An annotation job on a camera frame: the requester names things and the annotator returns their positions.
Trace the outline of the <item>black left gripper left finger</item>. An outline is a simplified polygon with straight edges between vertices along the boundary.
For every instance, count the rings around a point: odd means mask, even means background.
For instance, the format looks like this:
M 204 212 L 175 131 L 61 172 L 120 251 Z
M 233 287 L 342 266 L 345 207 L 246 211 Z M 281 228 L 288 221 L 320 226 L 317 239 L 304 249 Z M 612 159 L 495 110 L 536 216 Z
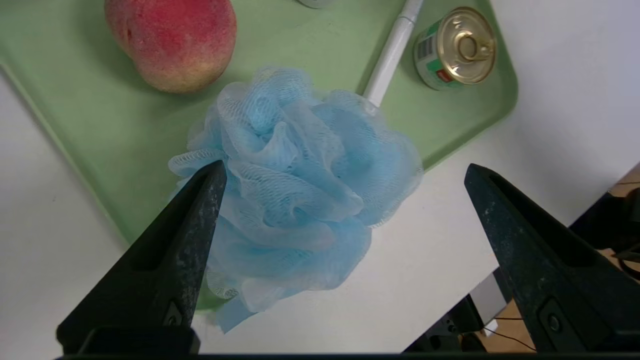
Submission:
M 224 163 L 199 169 L 55 332 L 64 354 L 197 354 L 192 320 L 217 227 Z

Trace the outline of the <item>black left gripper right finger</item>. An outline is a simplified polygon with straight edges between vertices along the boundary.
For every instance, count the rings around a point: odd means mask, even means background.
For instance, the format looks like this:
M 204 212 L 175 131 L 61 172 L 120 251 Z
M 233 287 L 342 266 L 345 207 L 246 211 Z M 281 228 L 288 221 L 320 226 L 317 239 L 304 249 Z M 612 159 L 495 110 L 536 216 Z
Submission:
M 464 186 L 537 353 L 639 353 L 639 285 L 498 173 Z

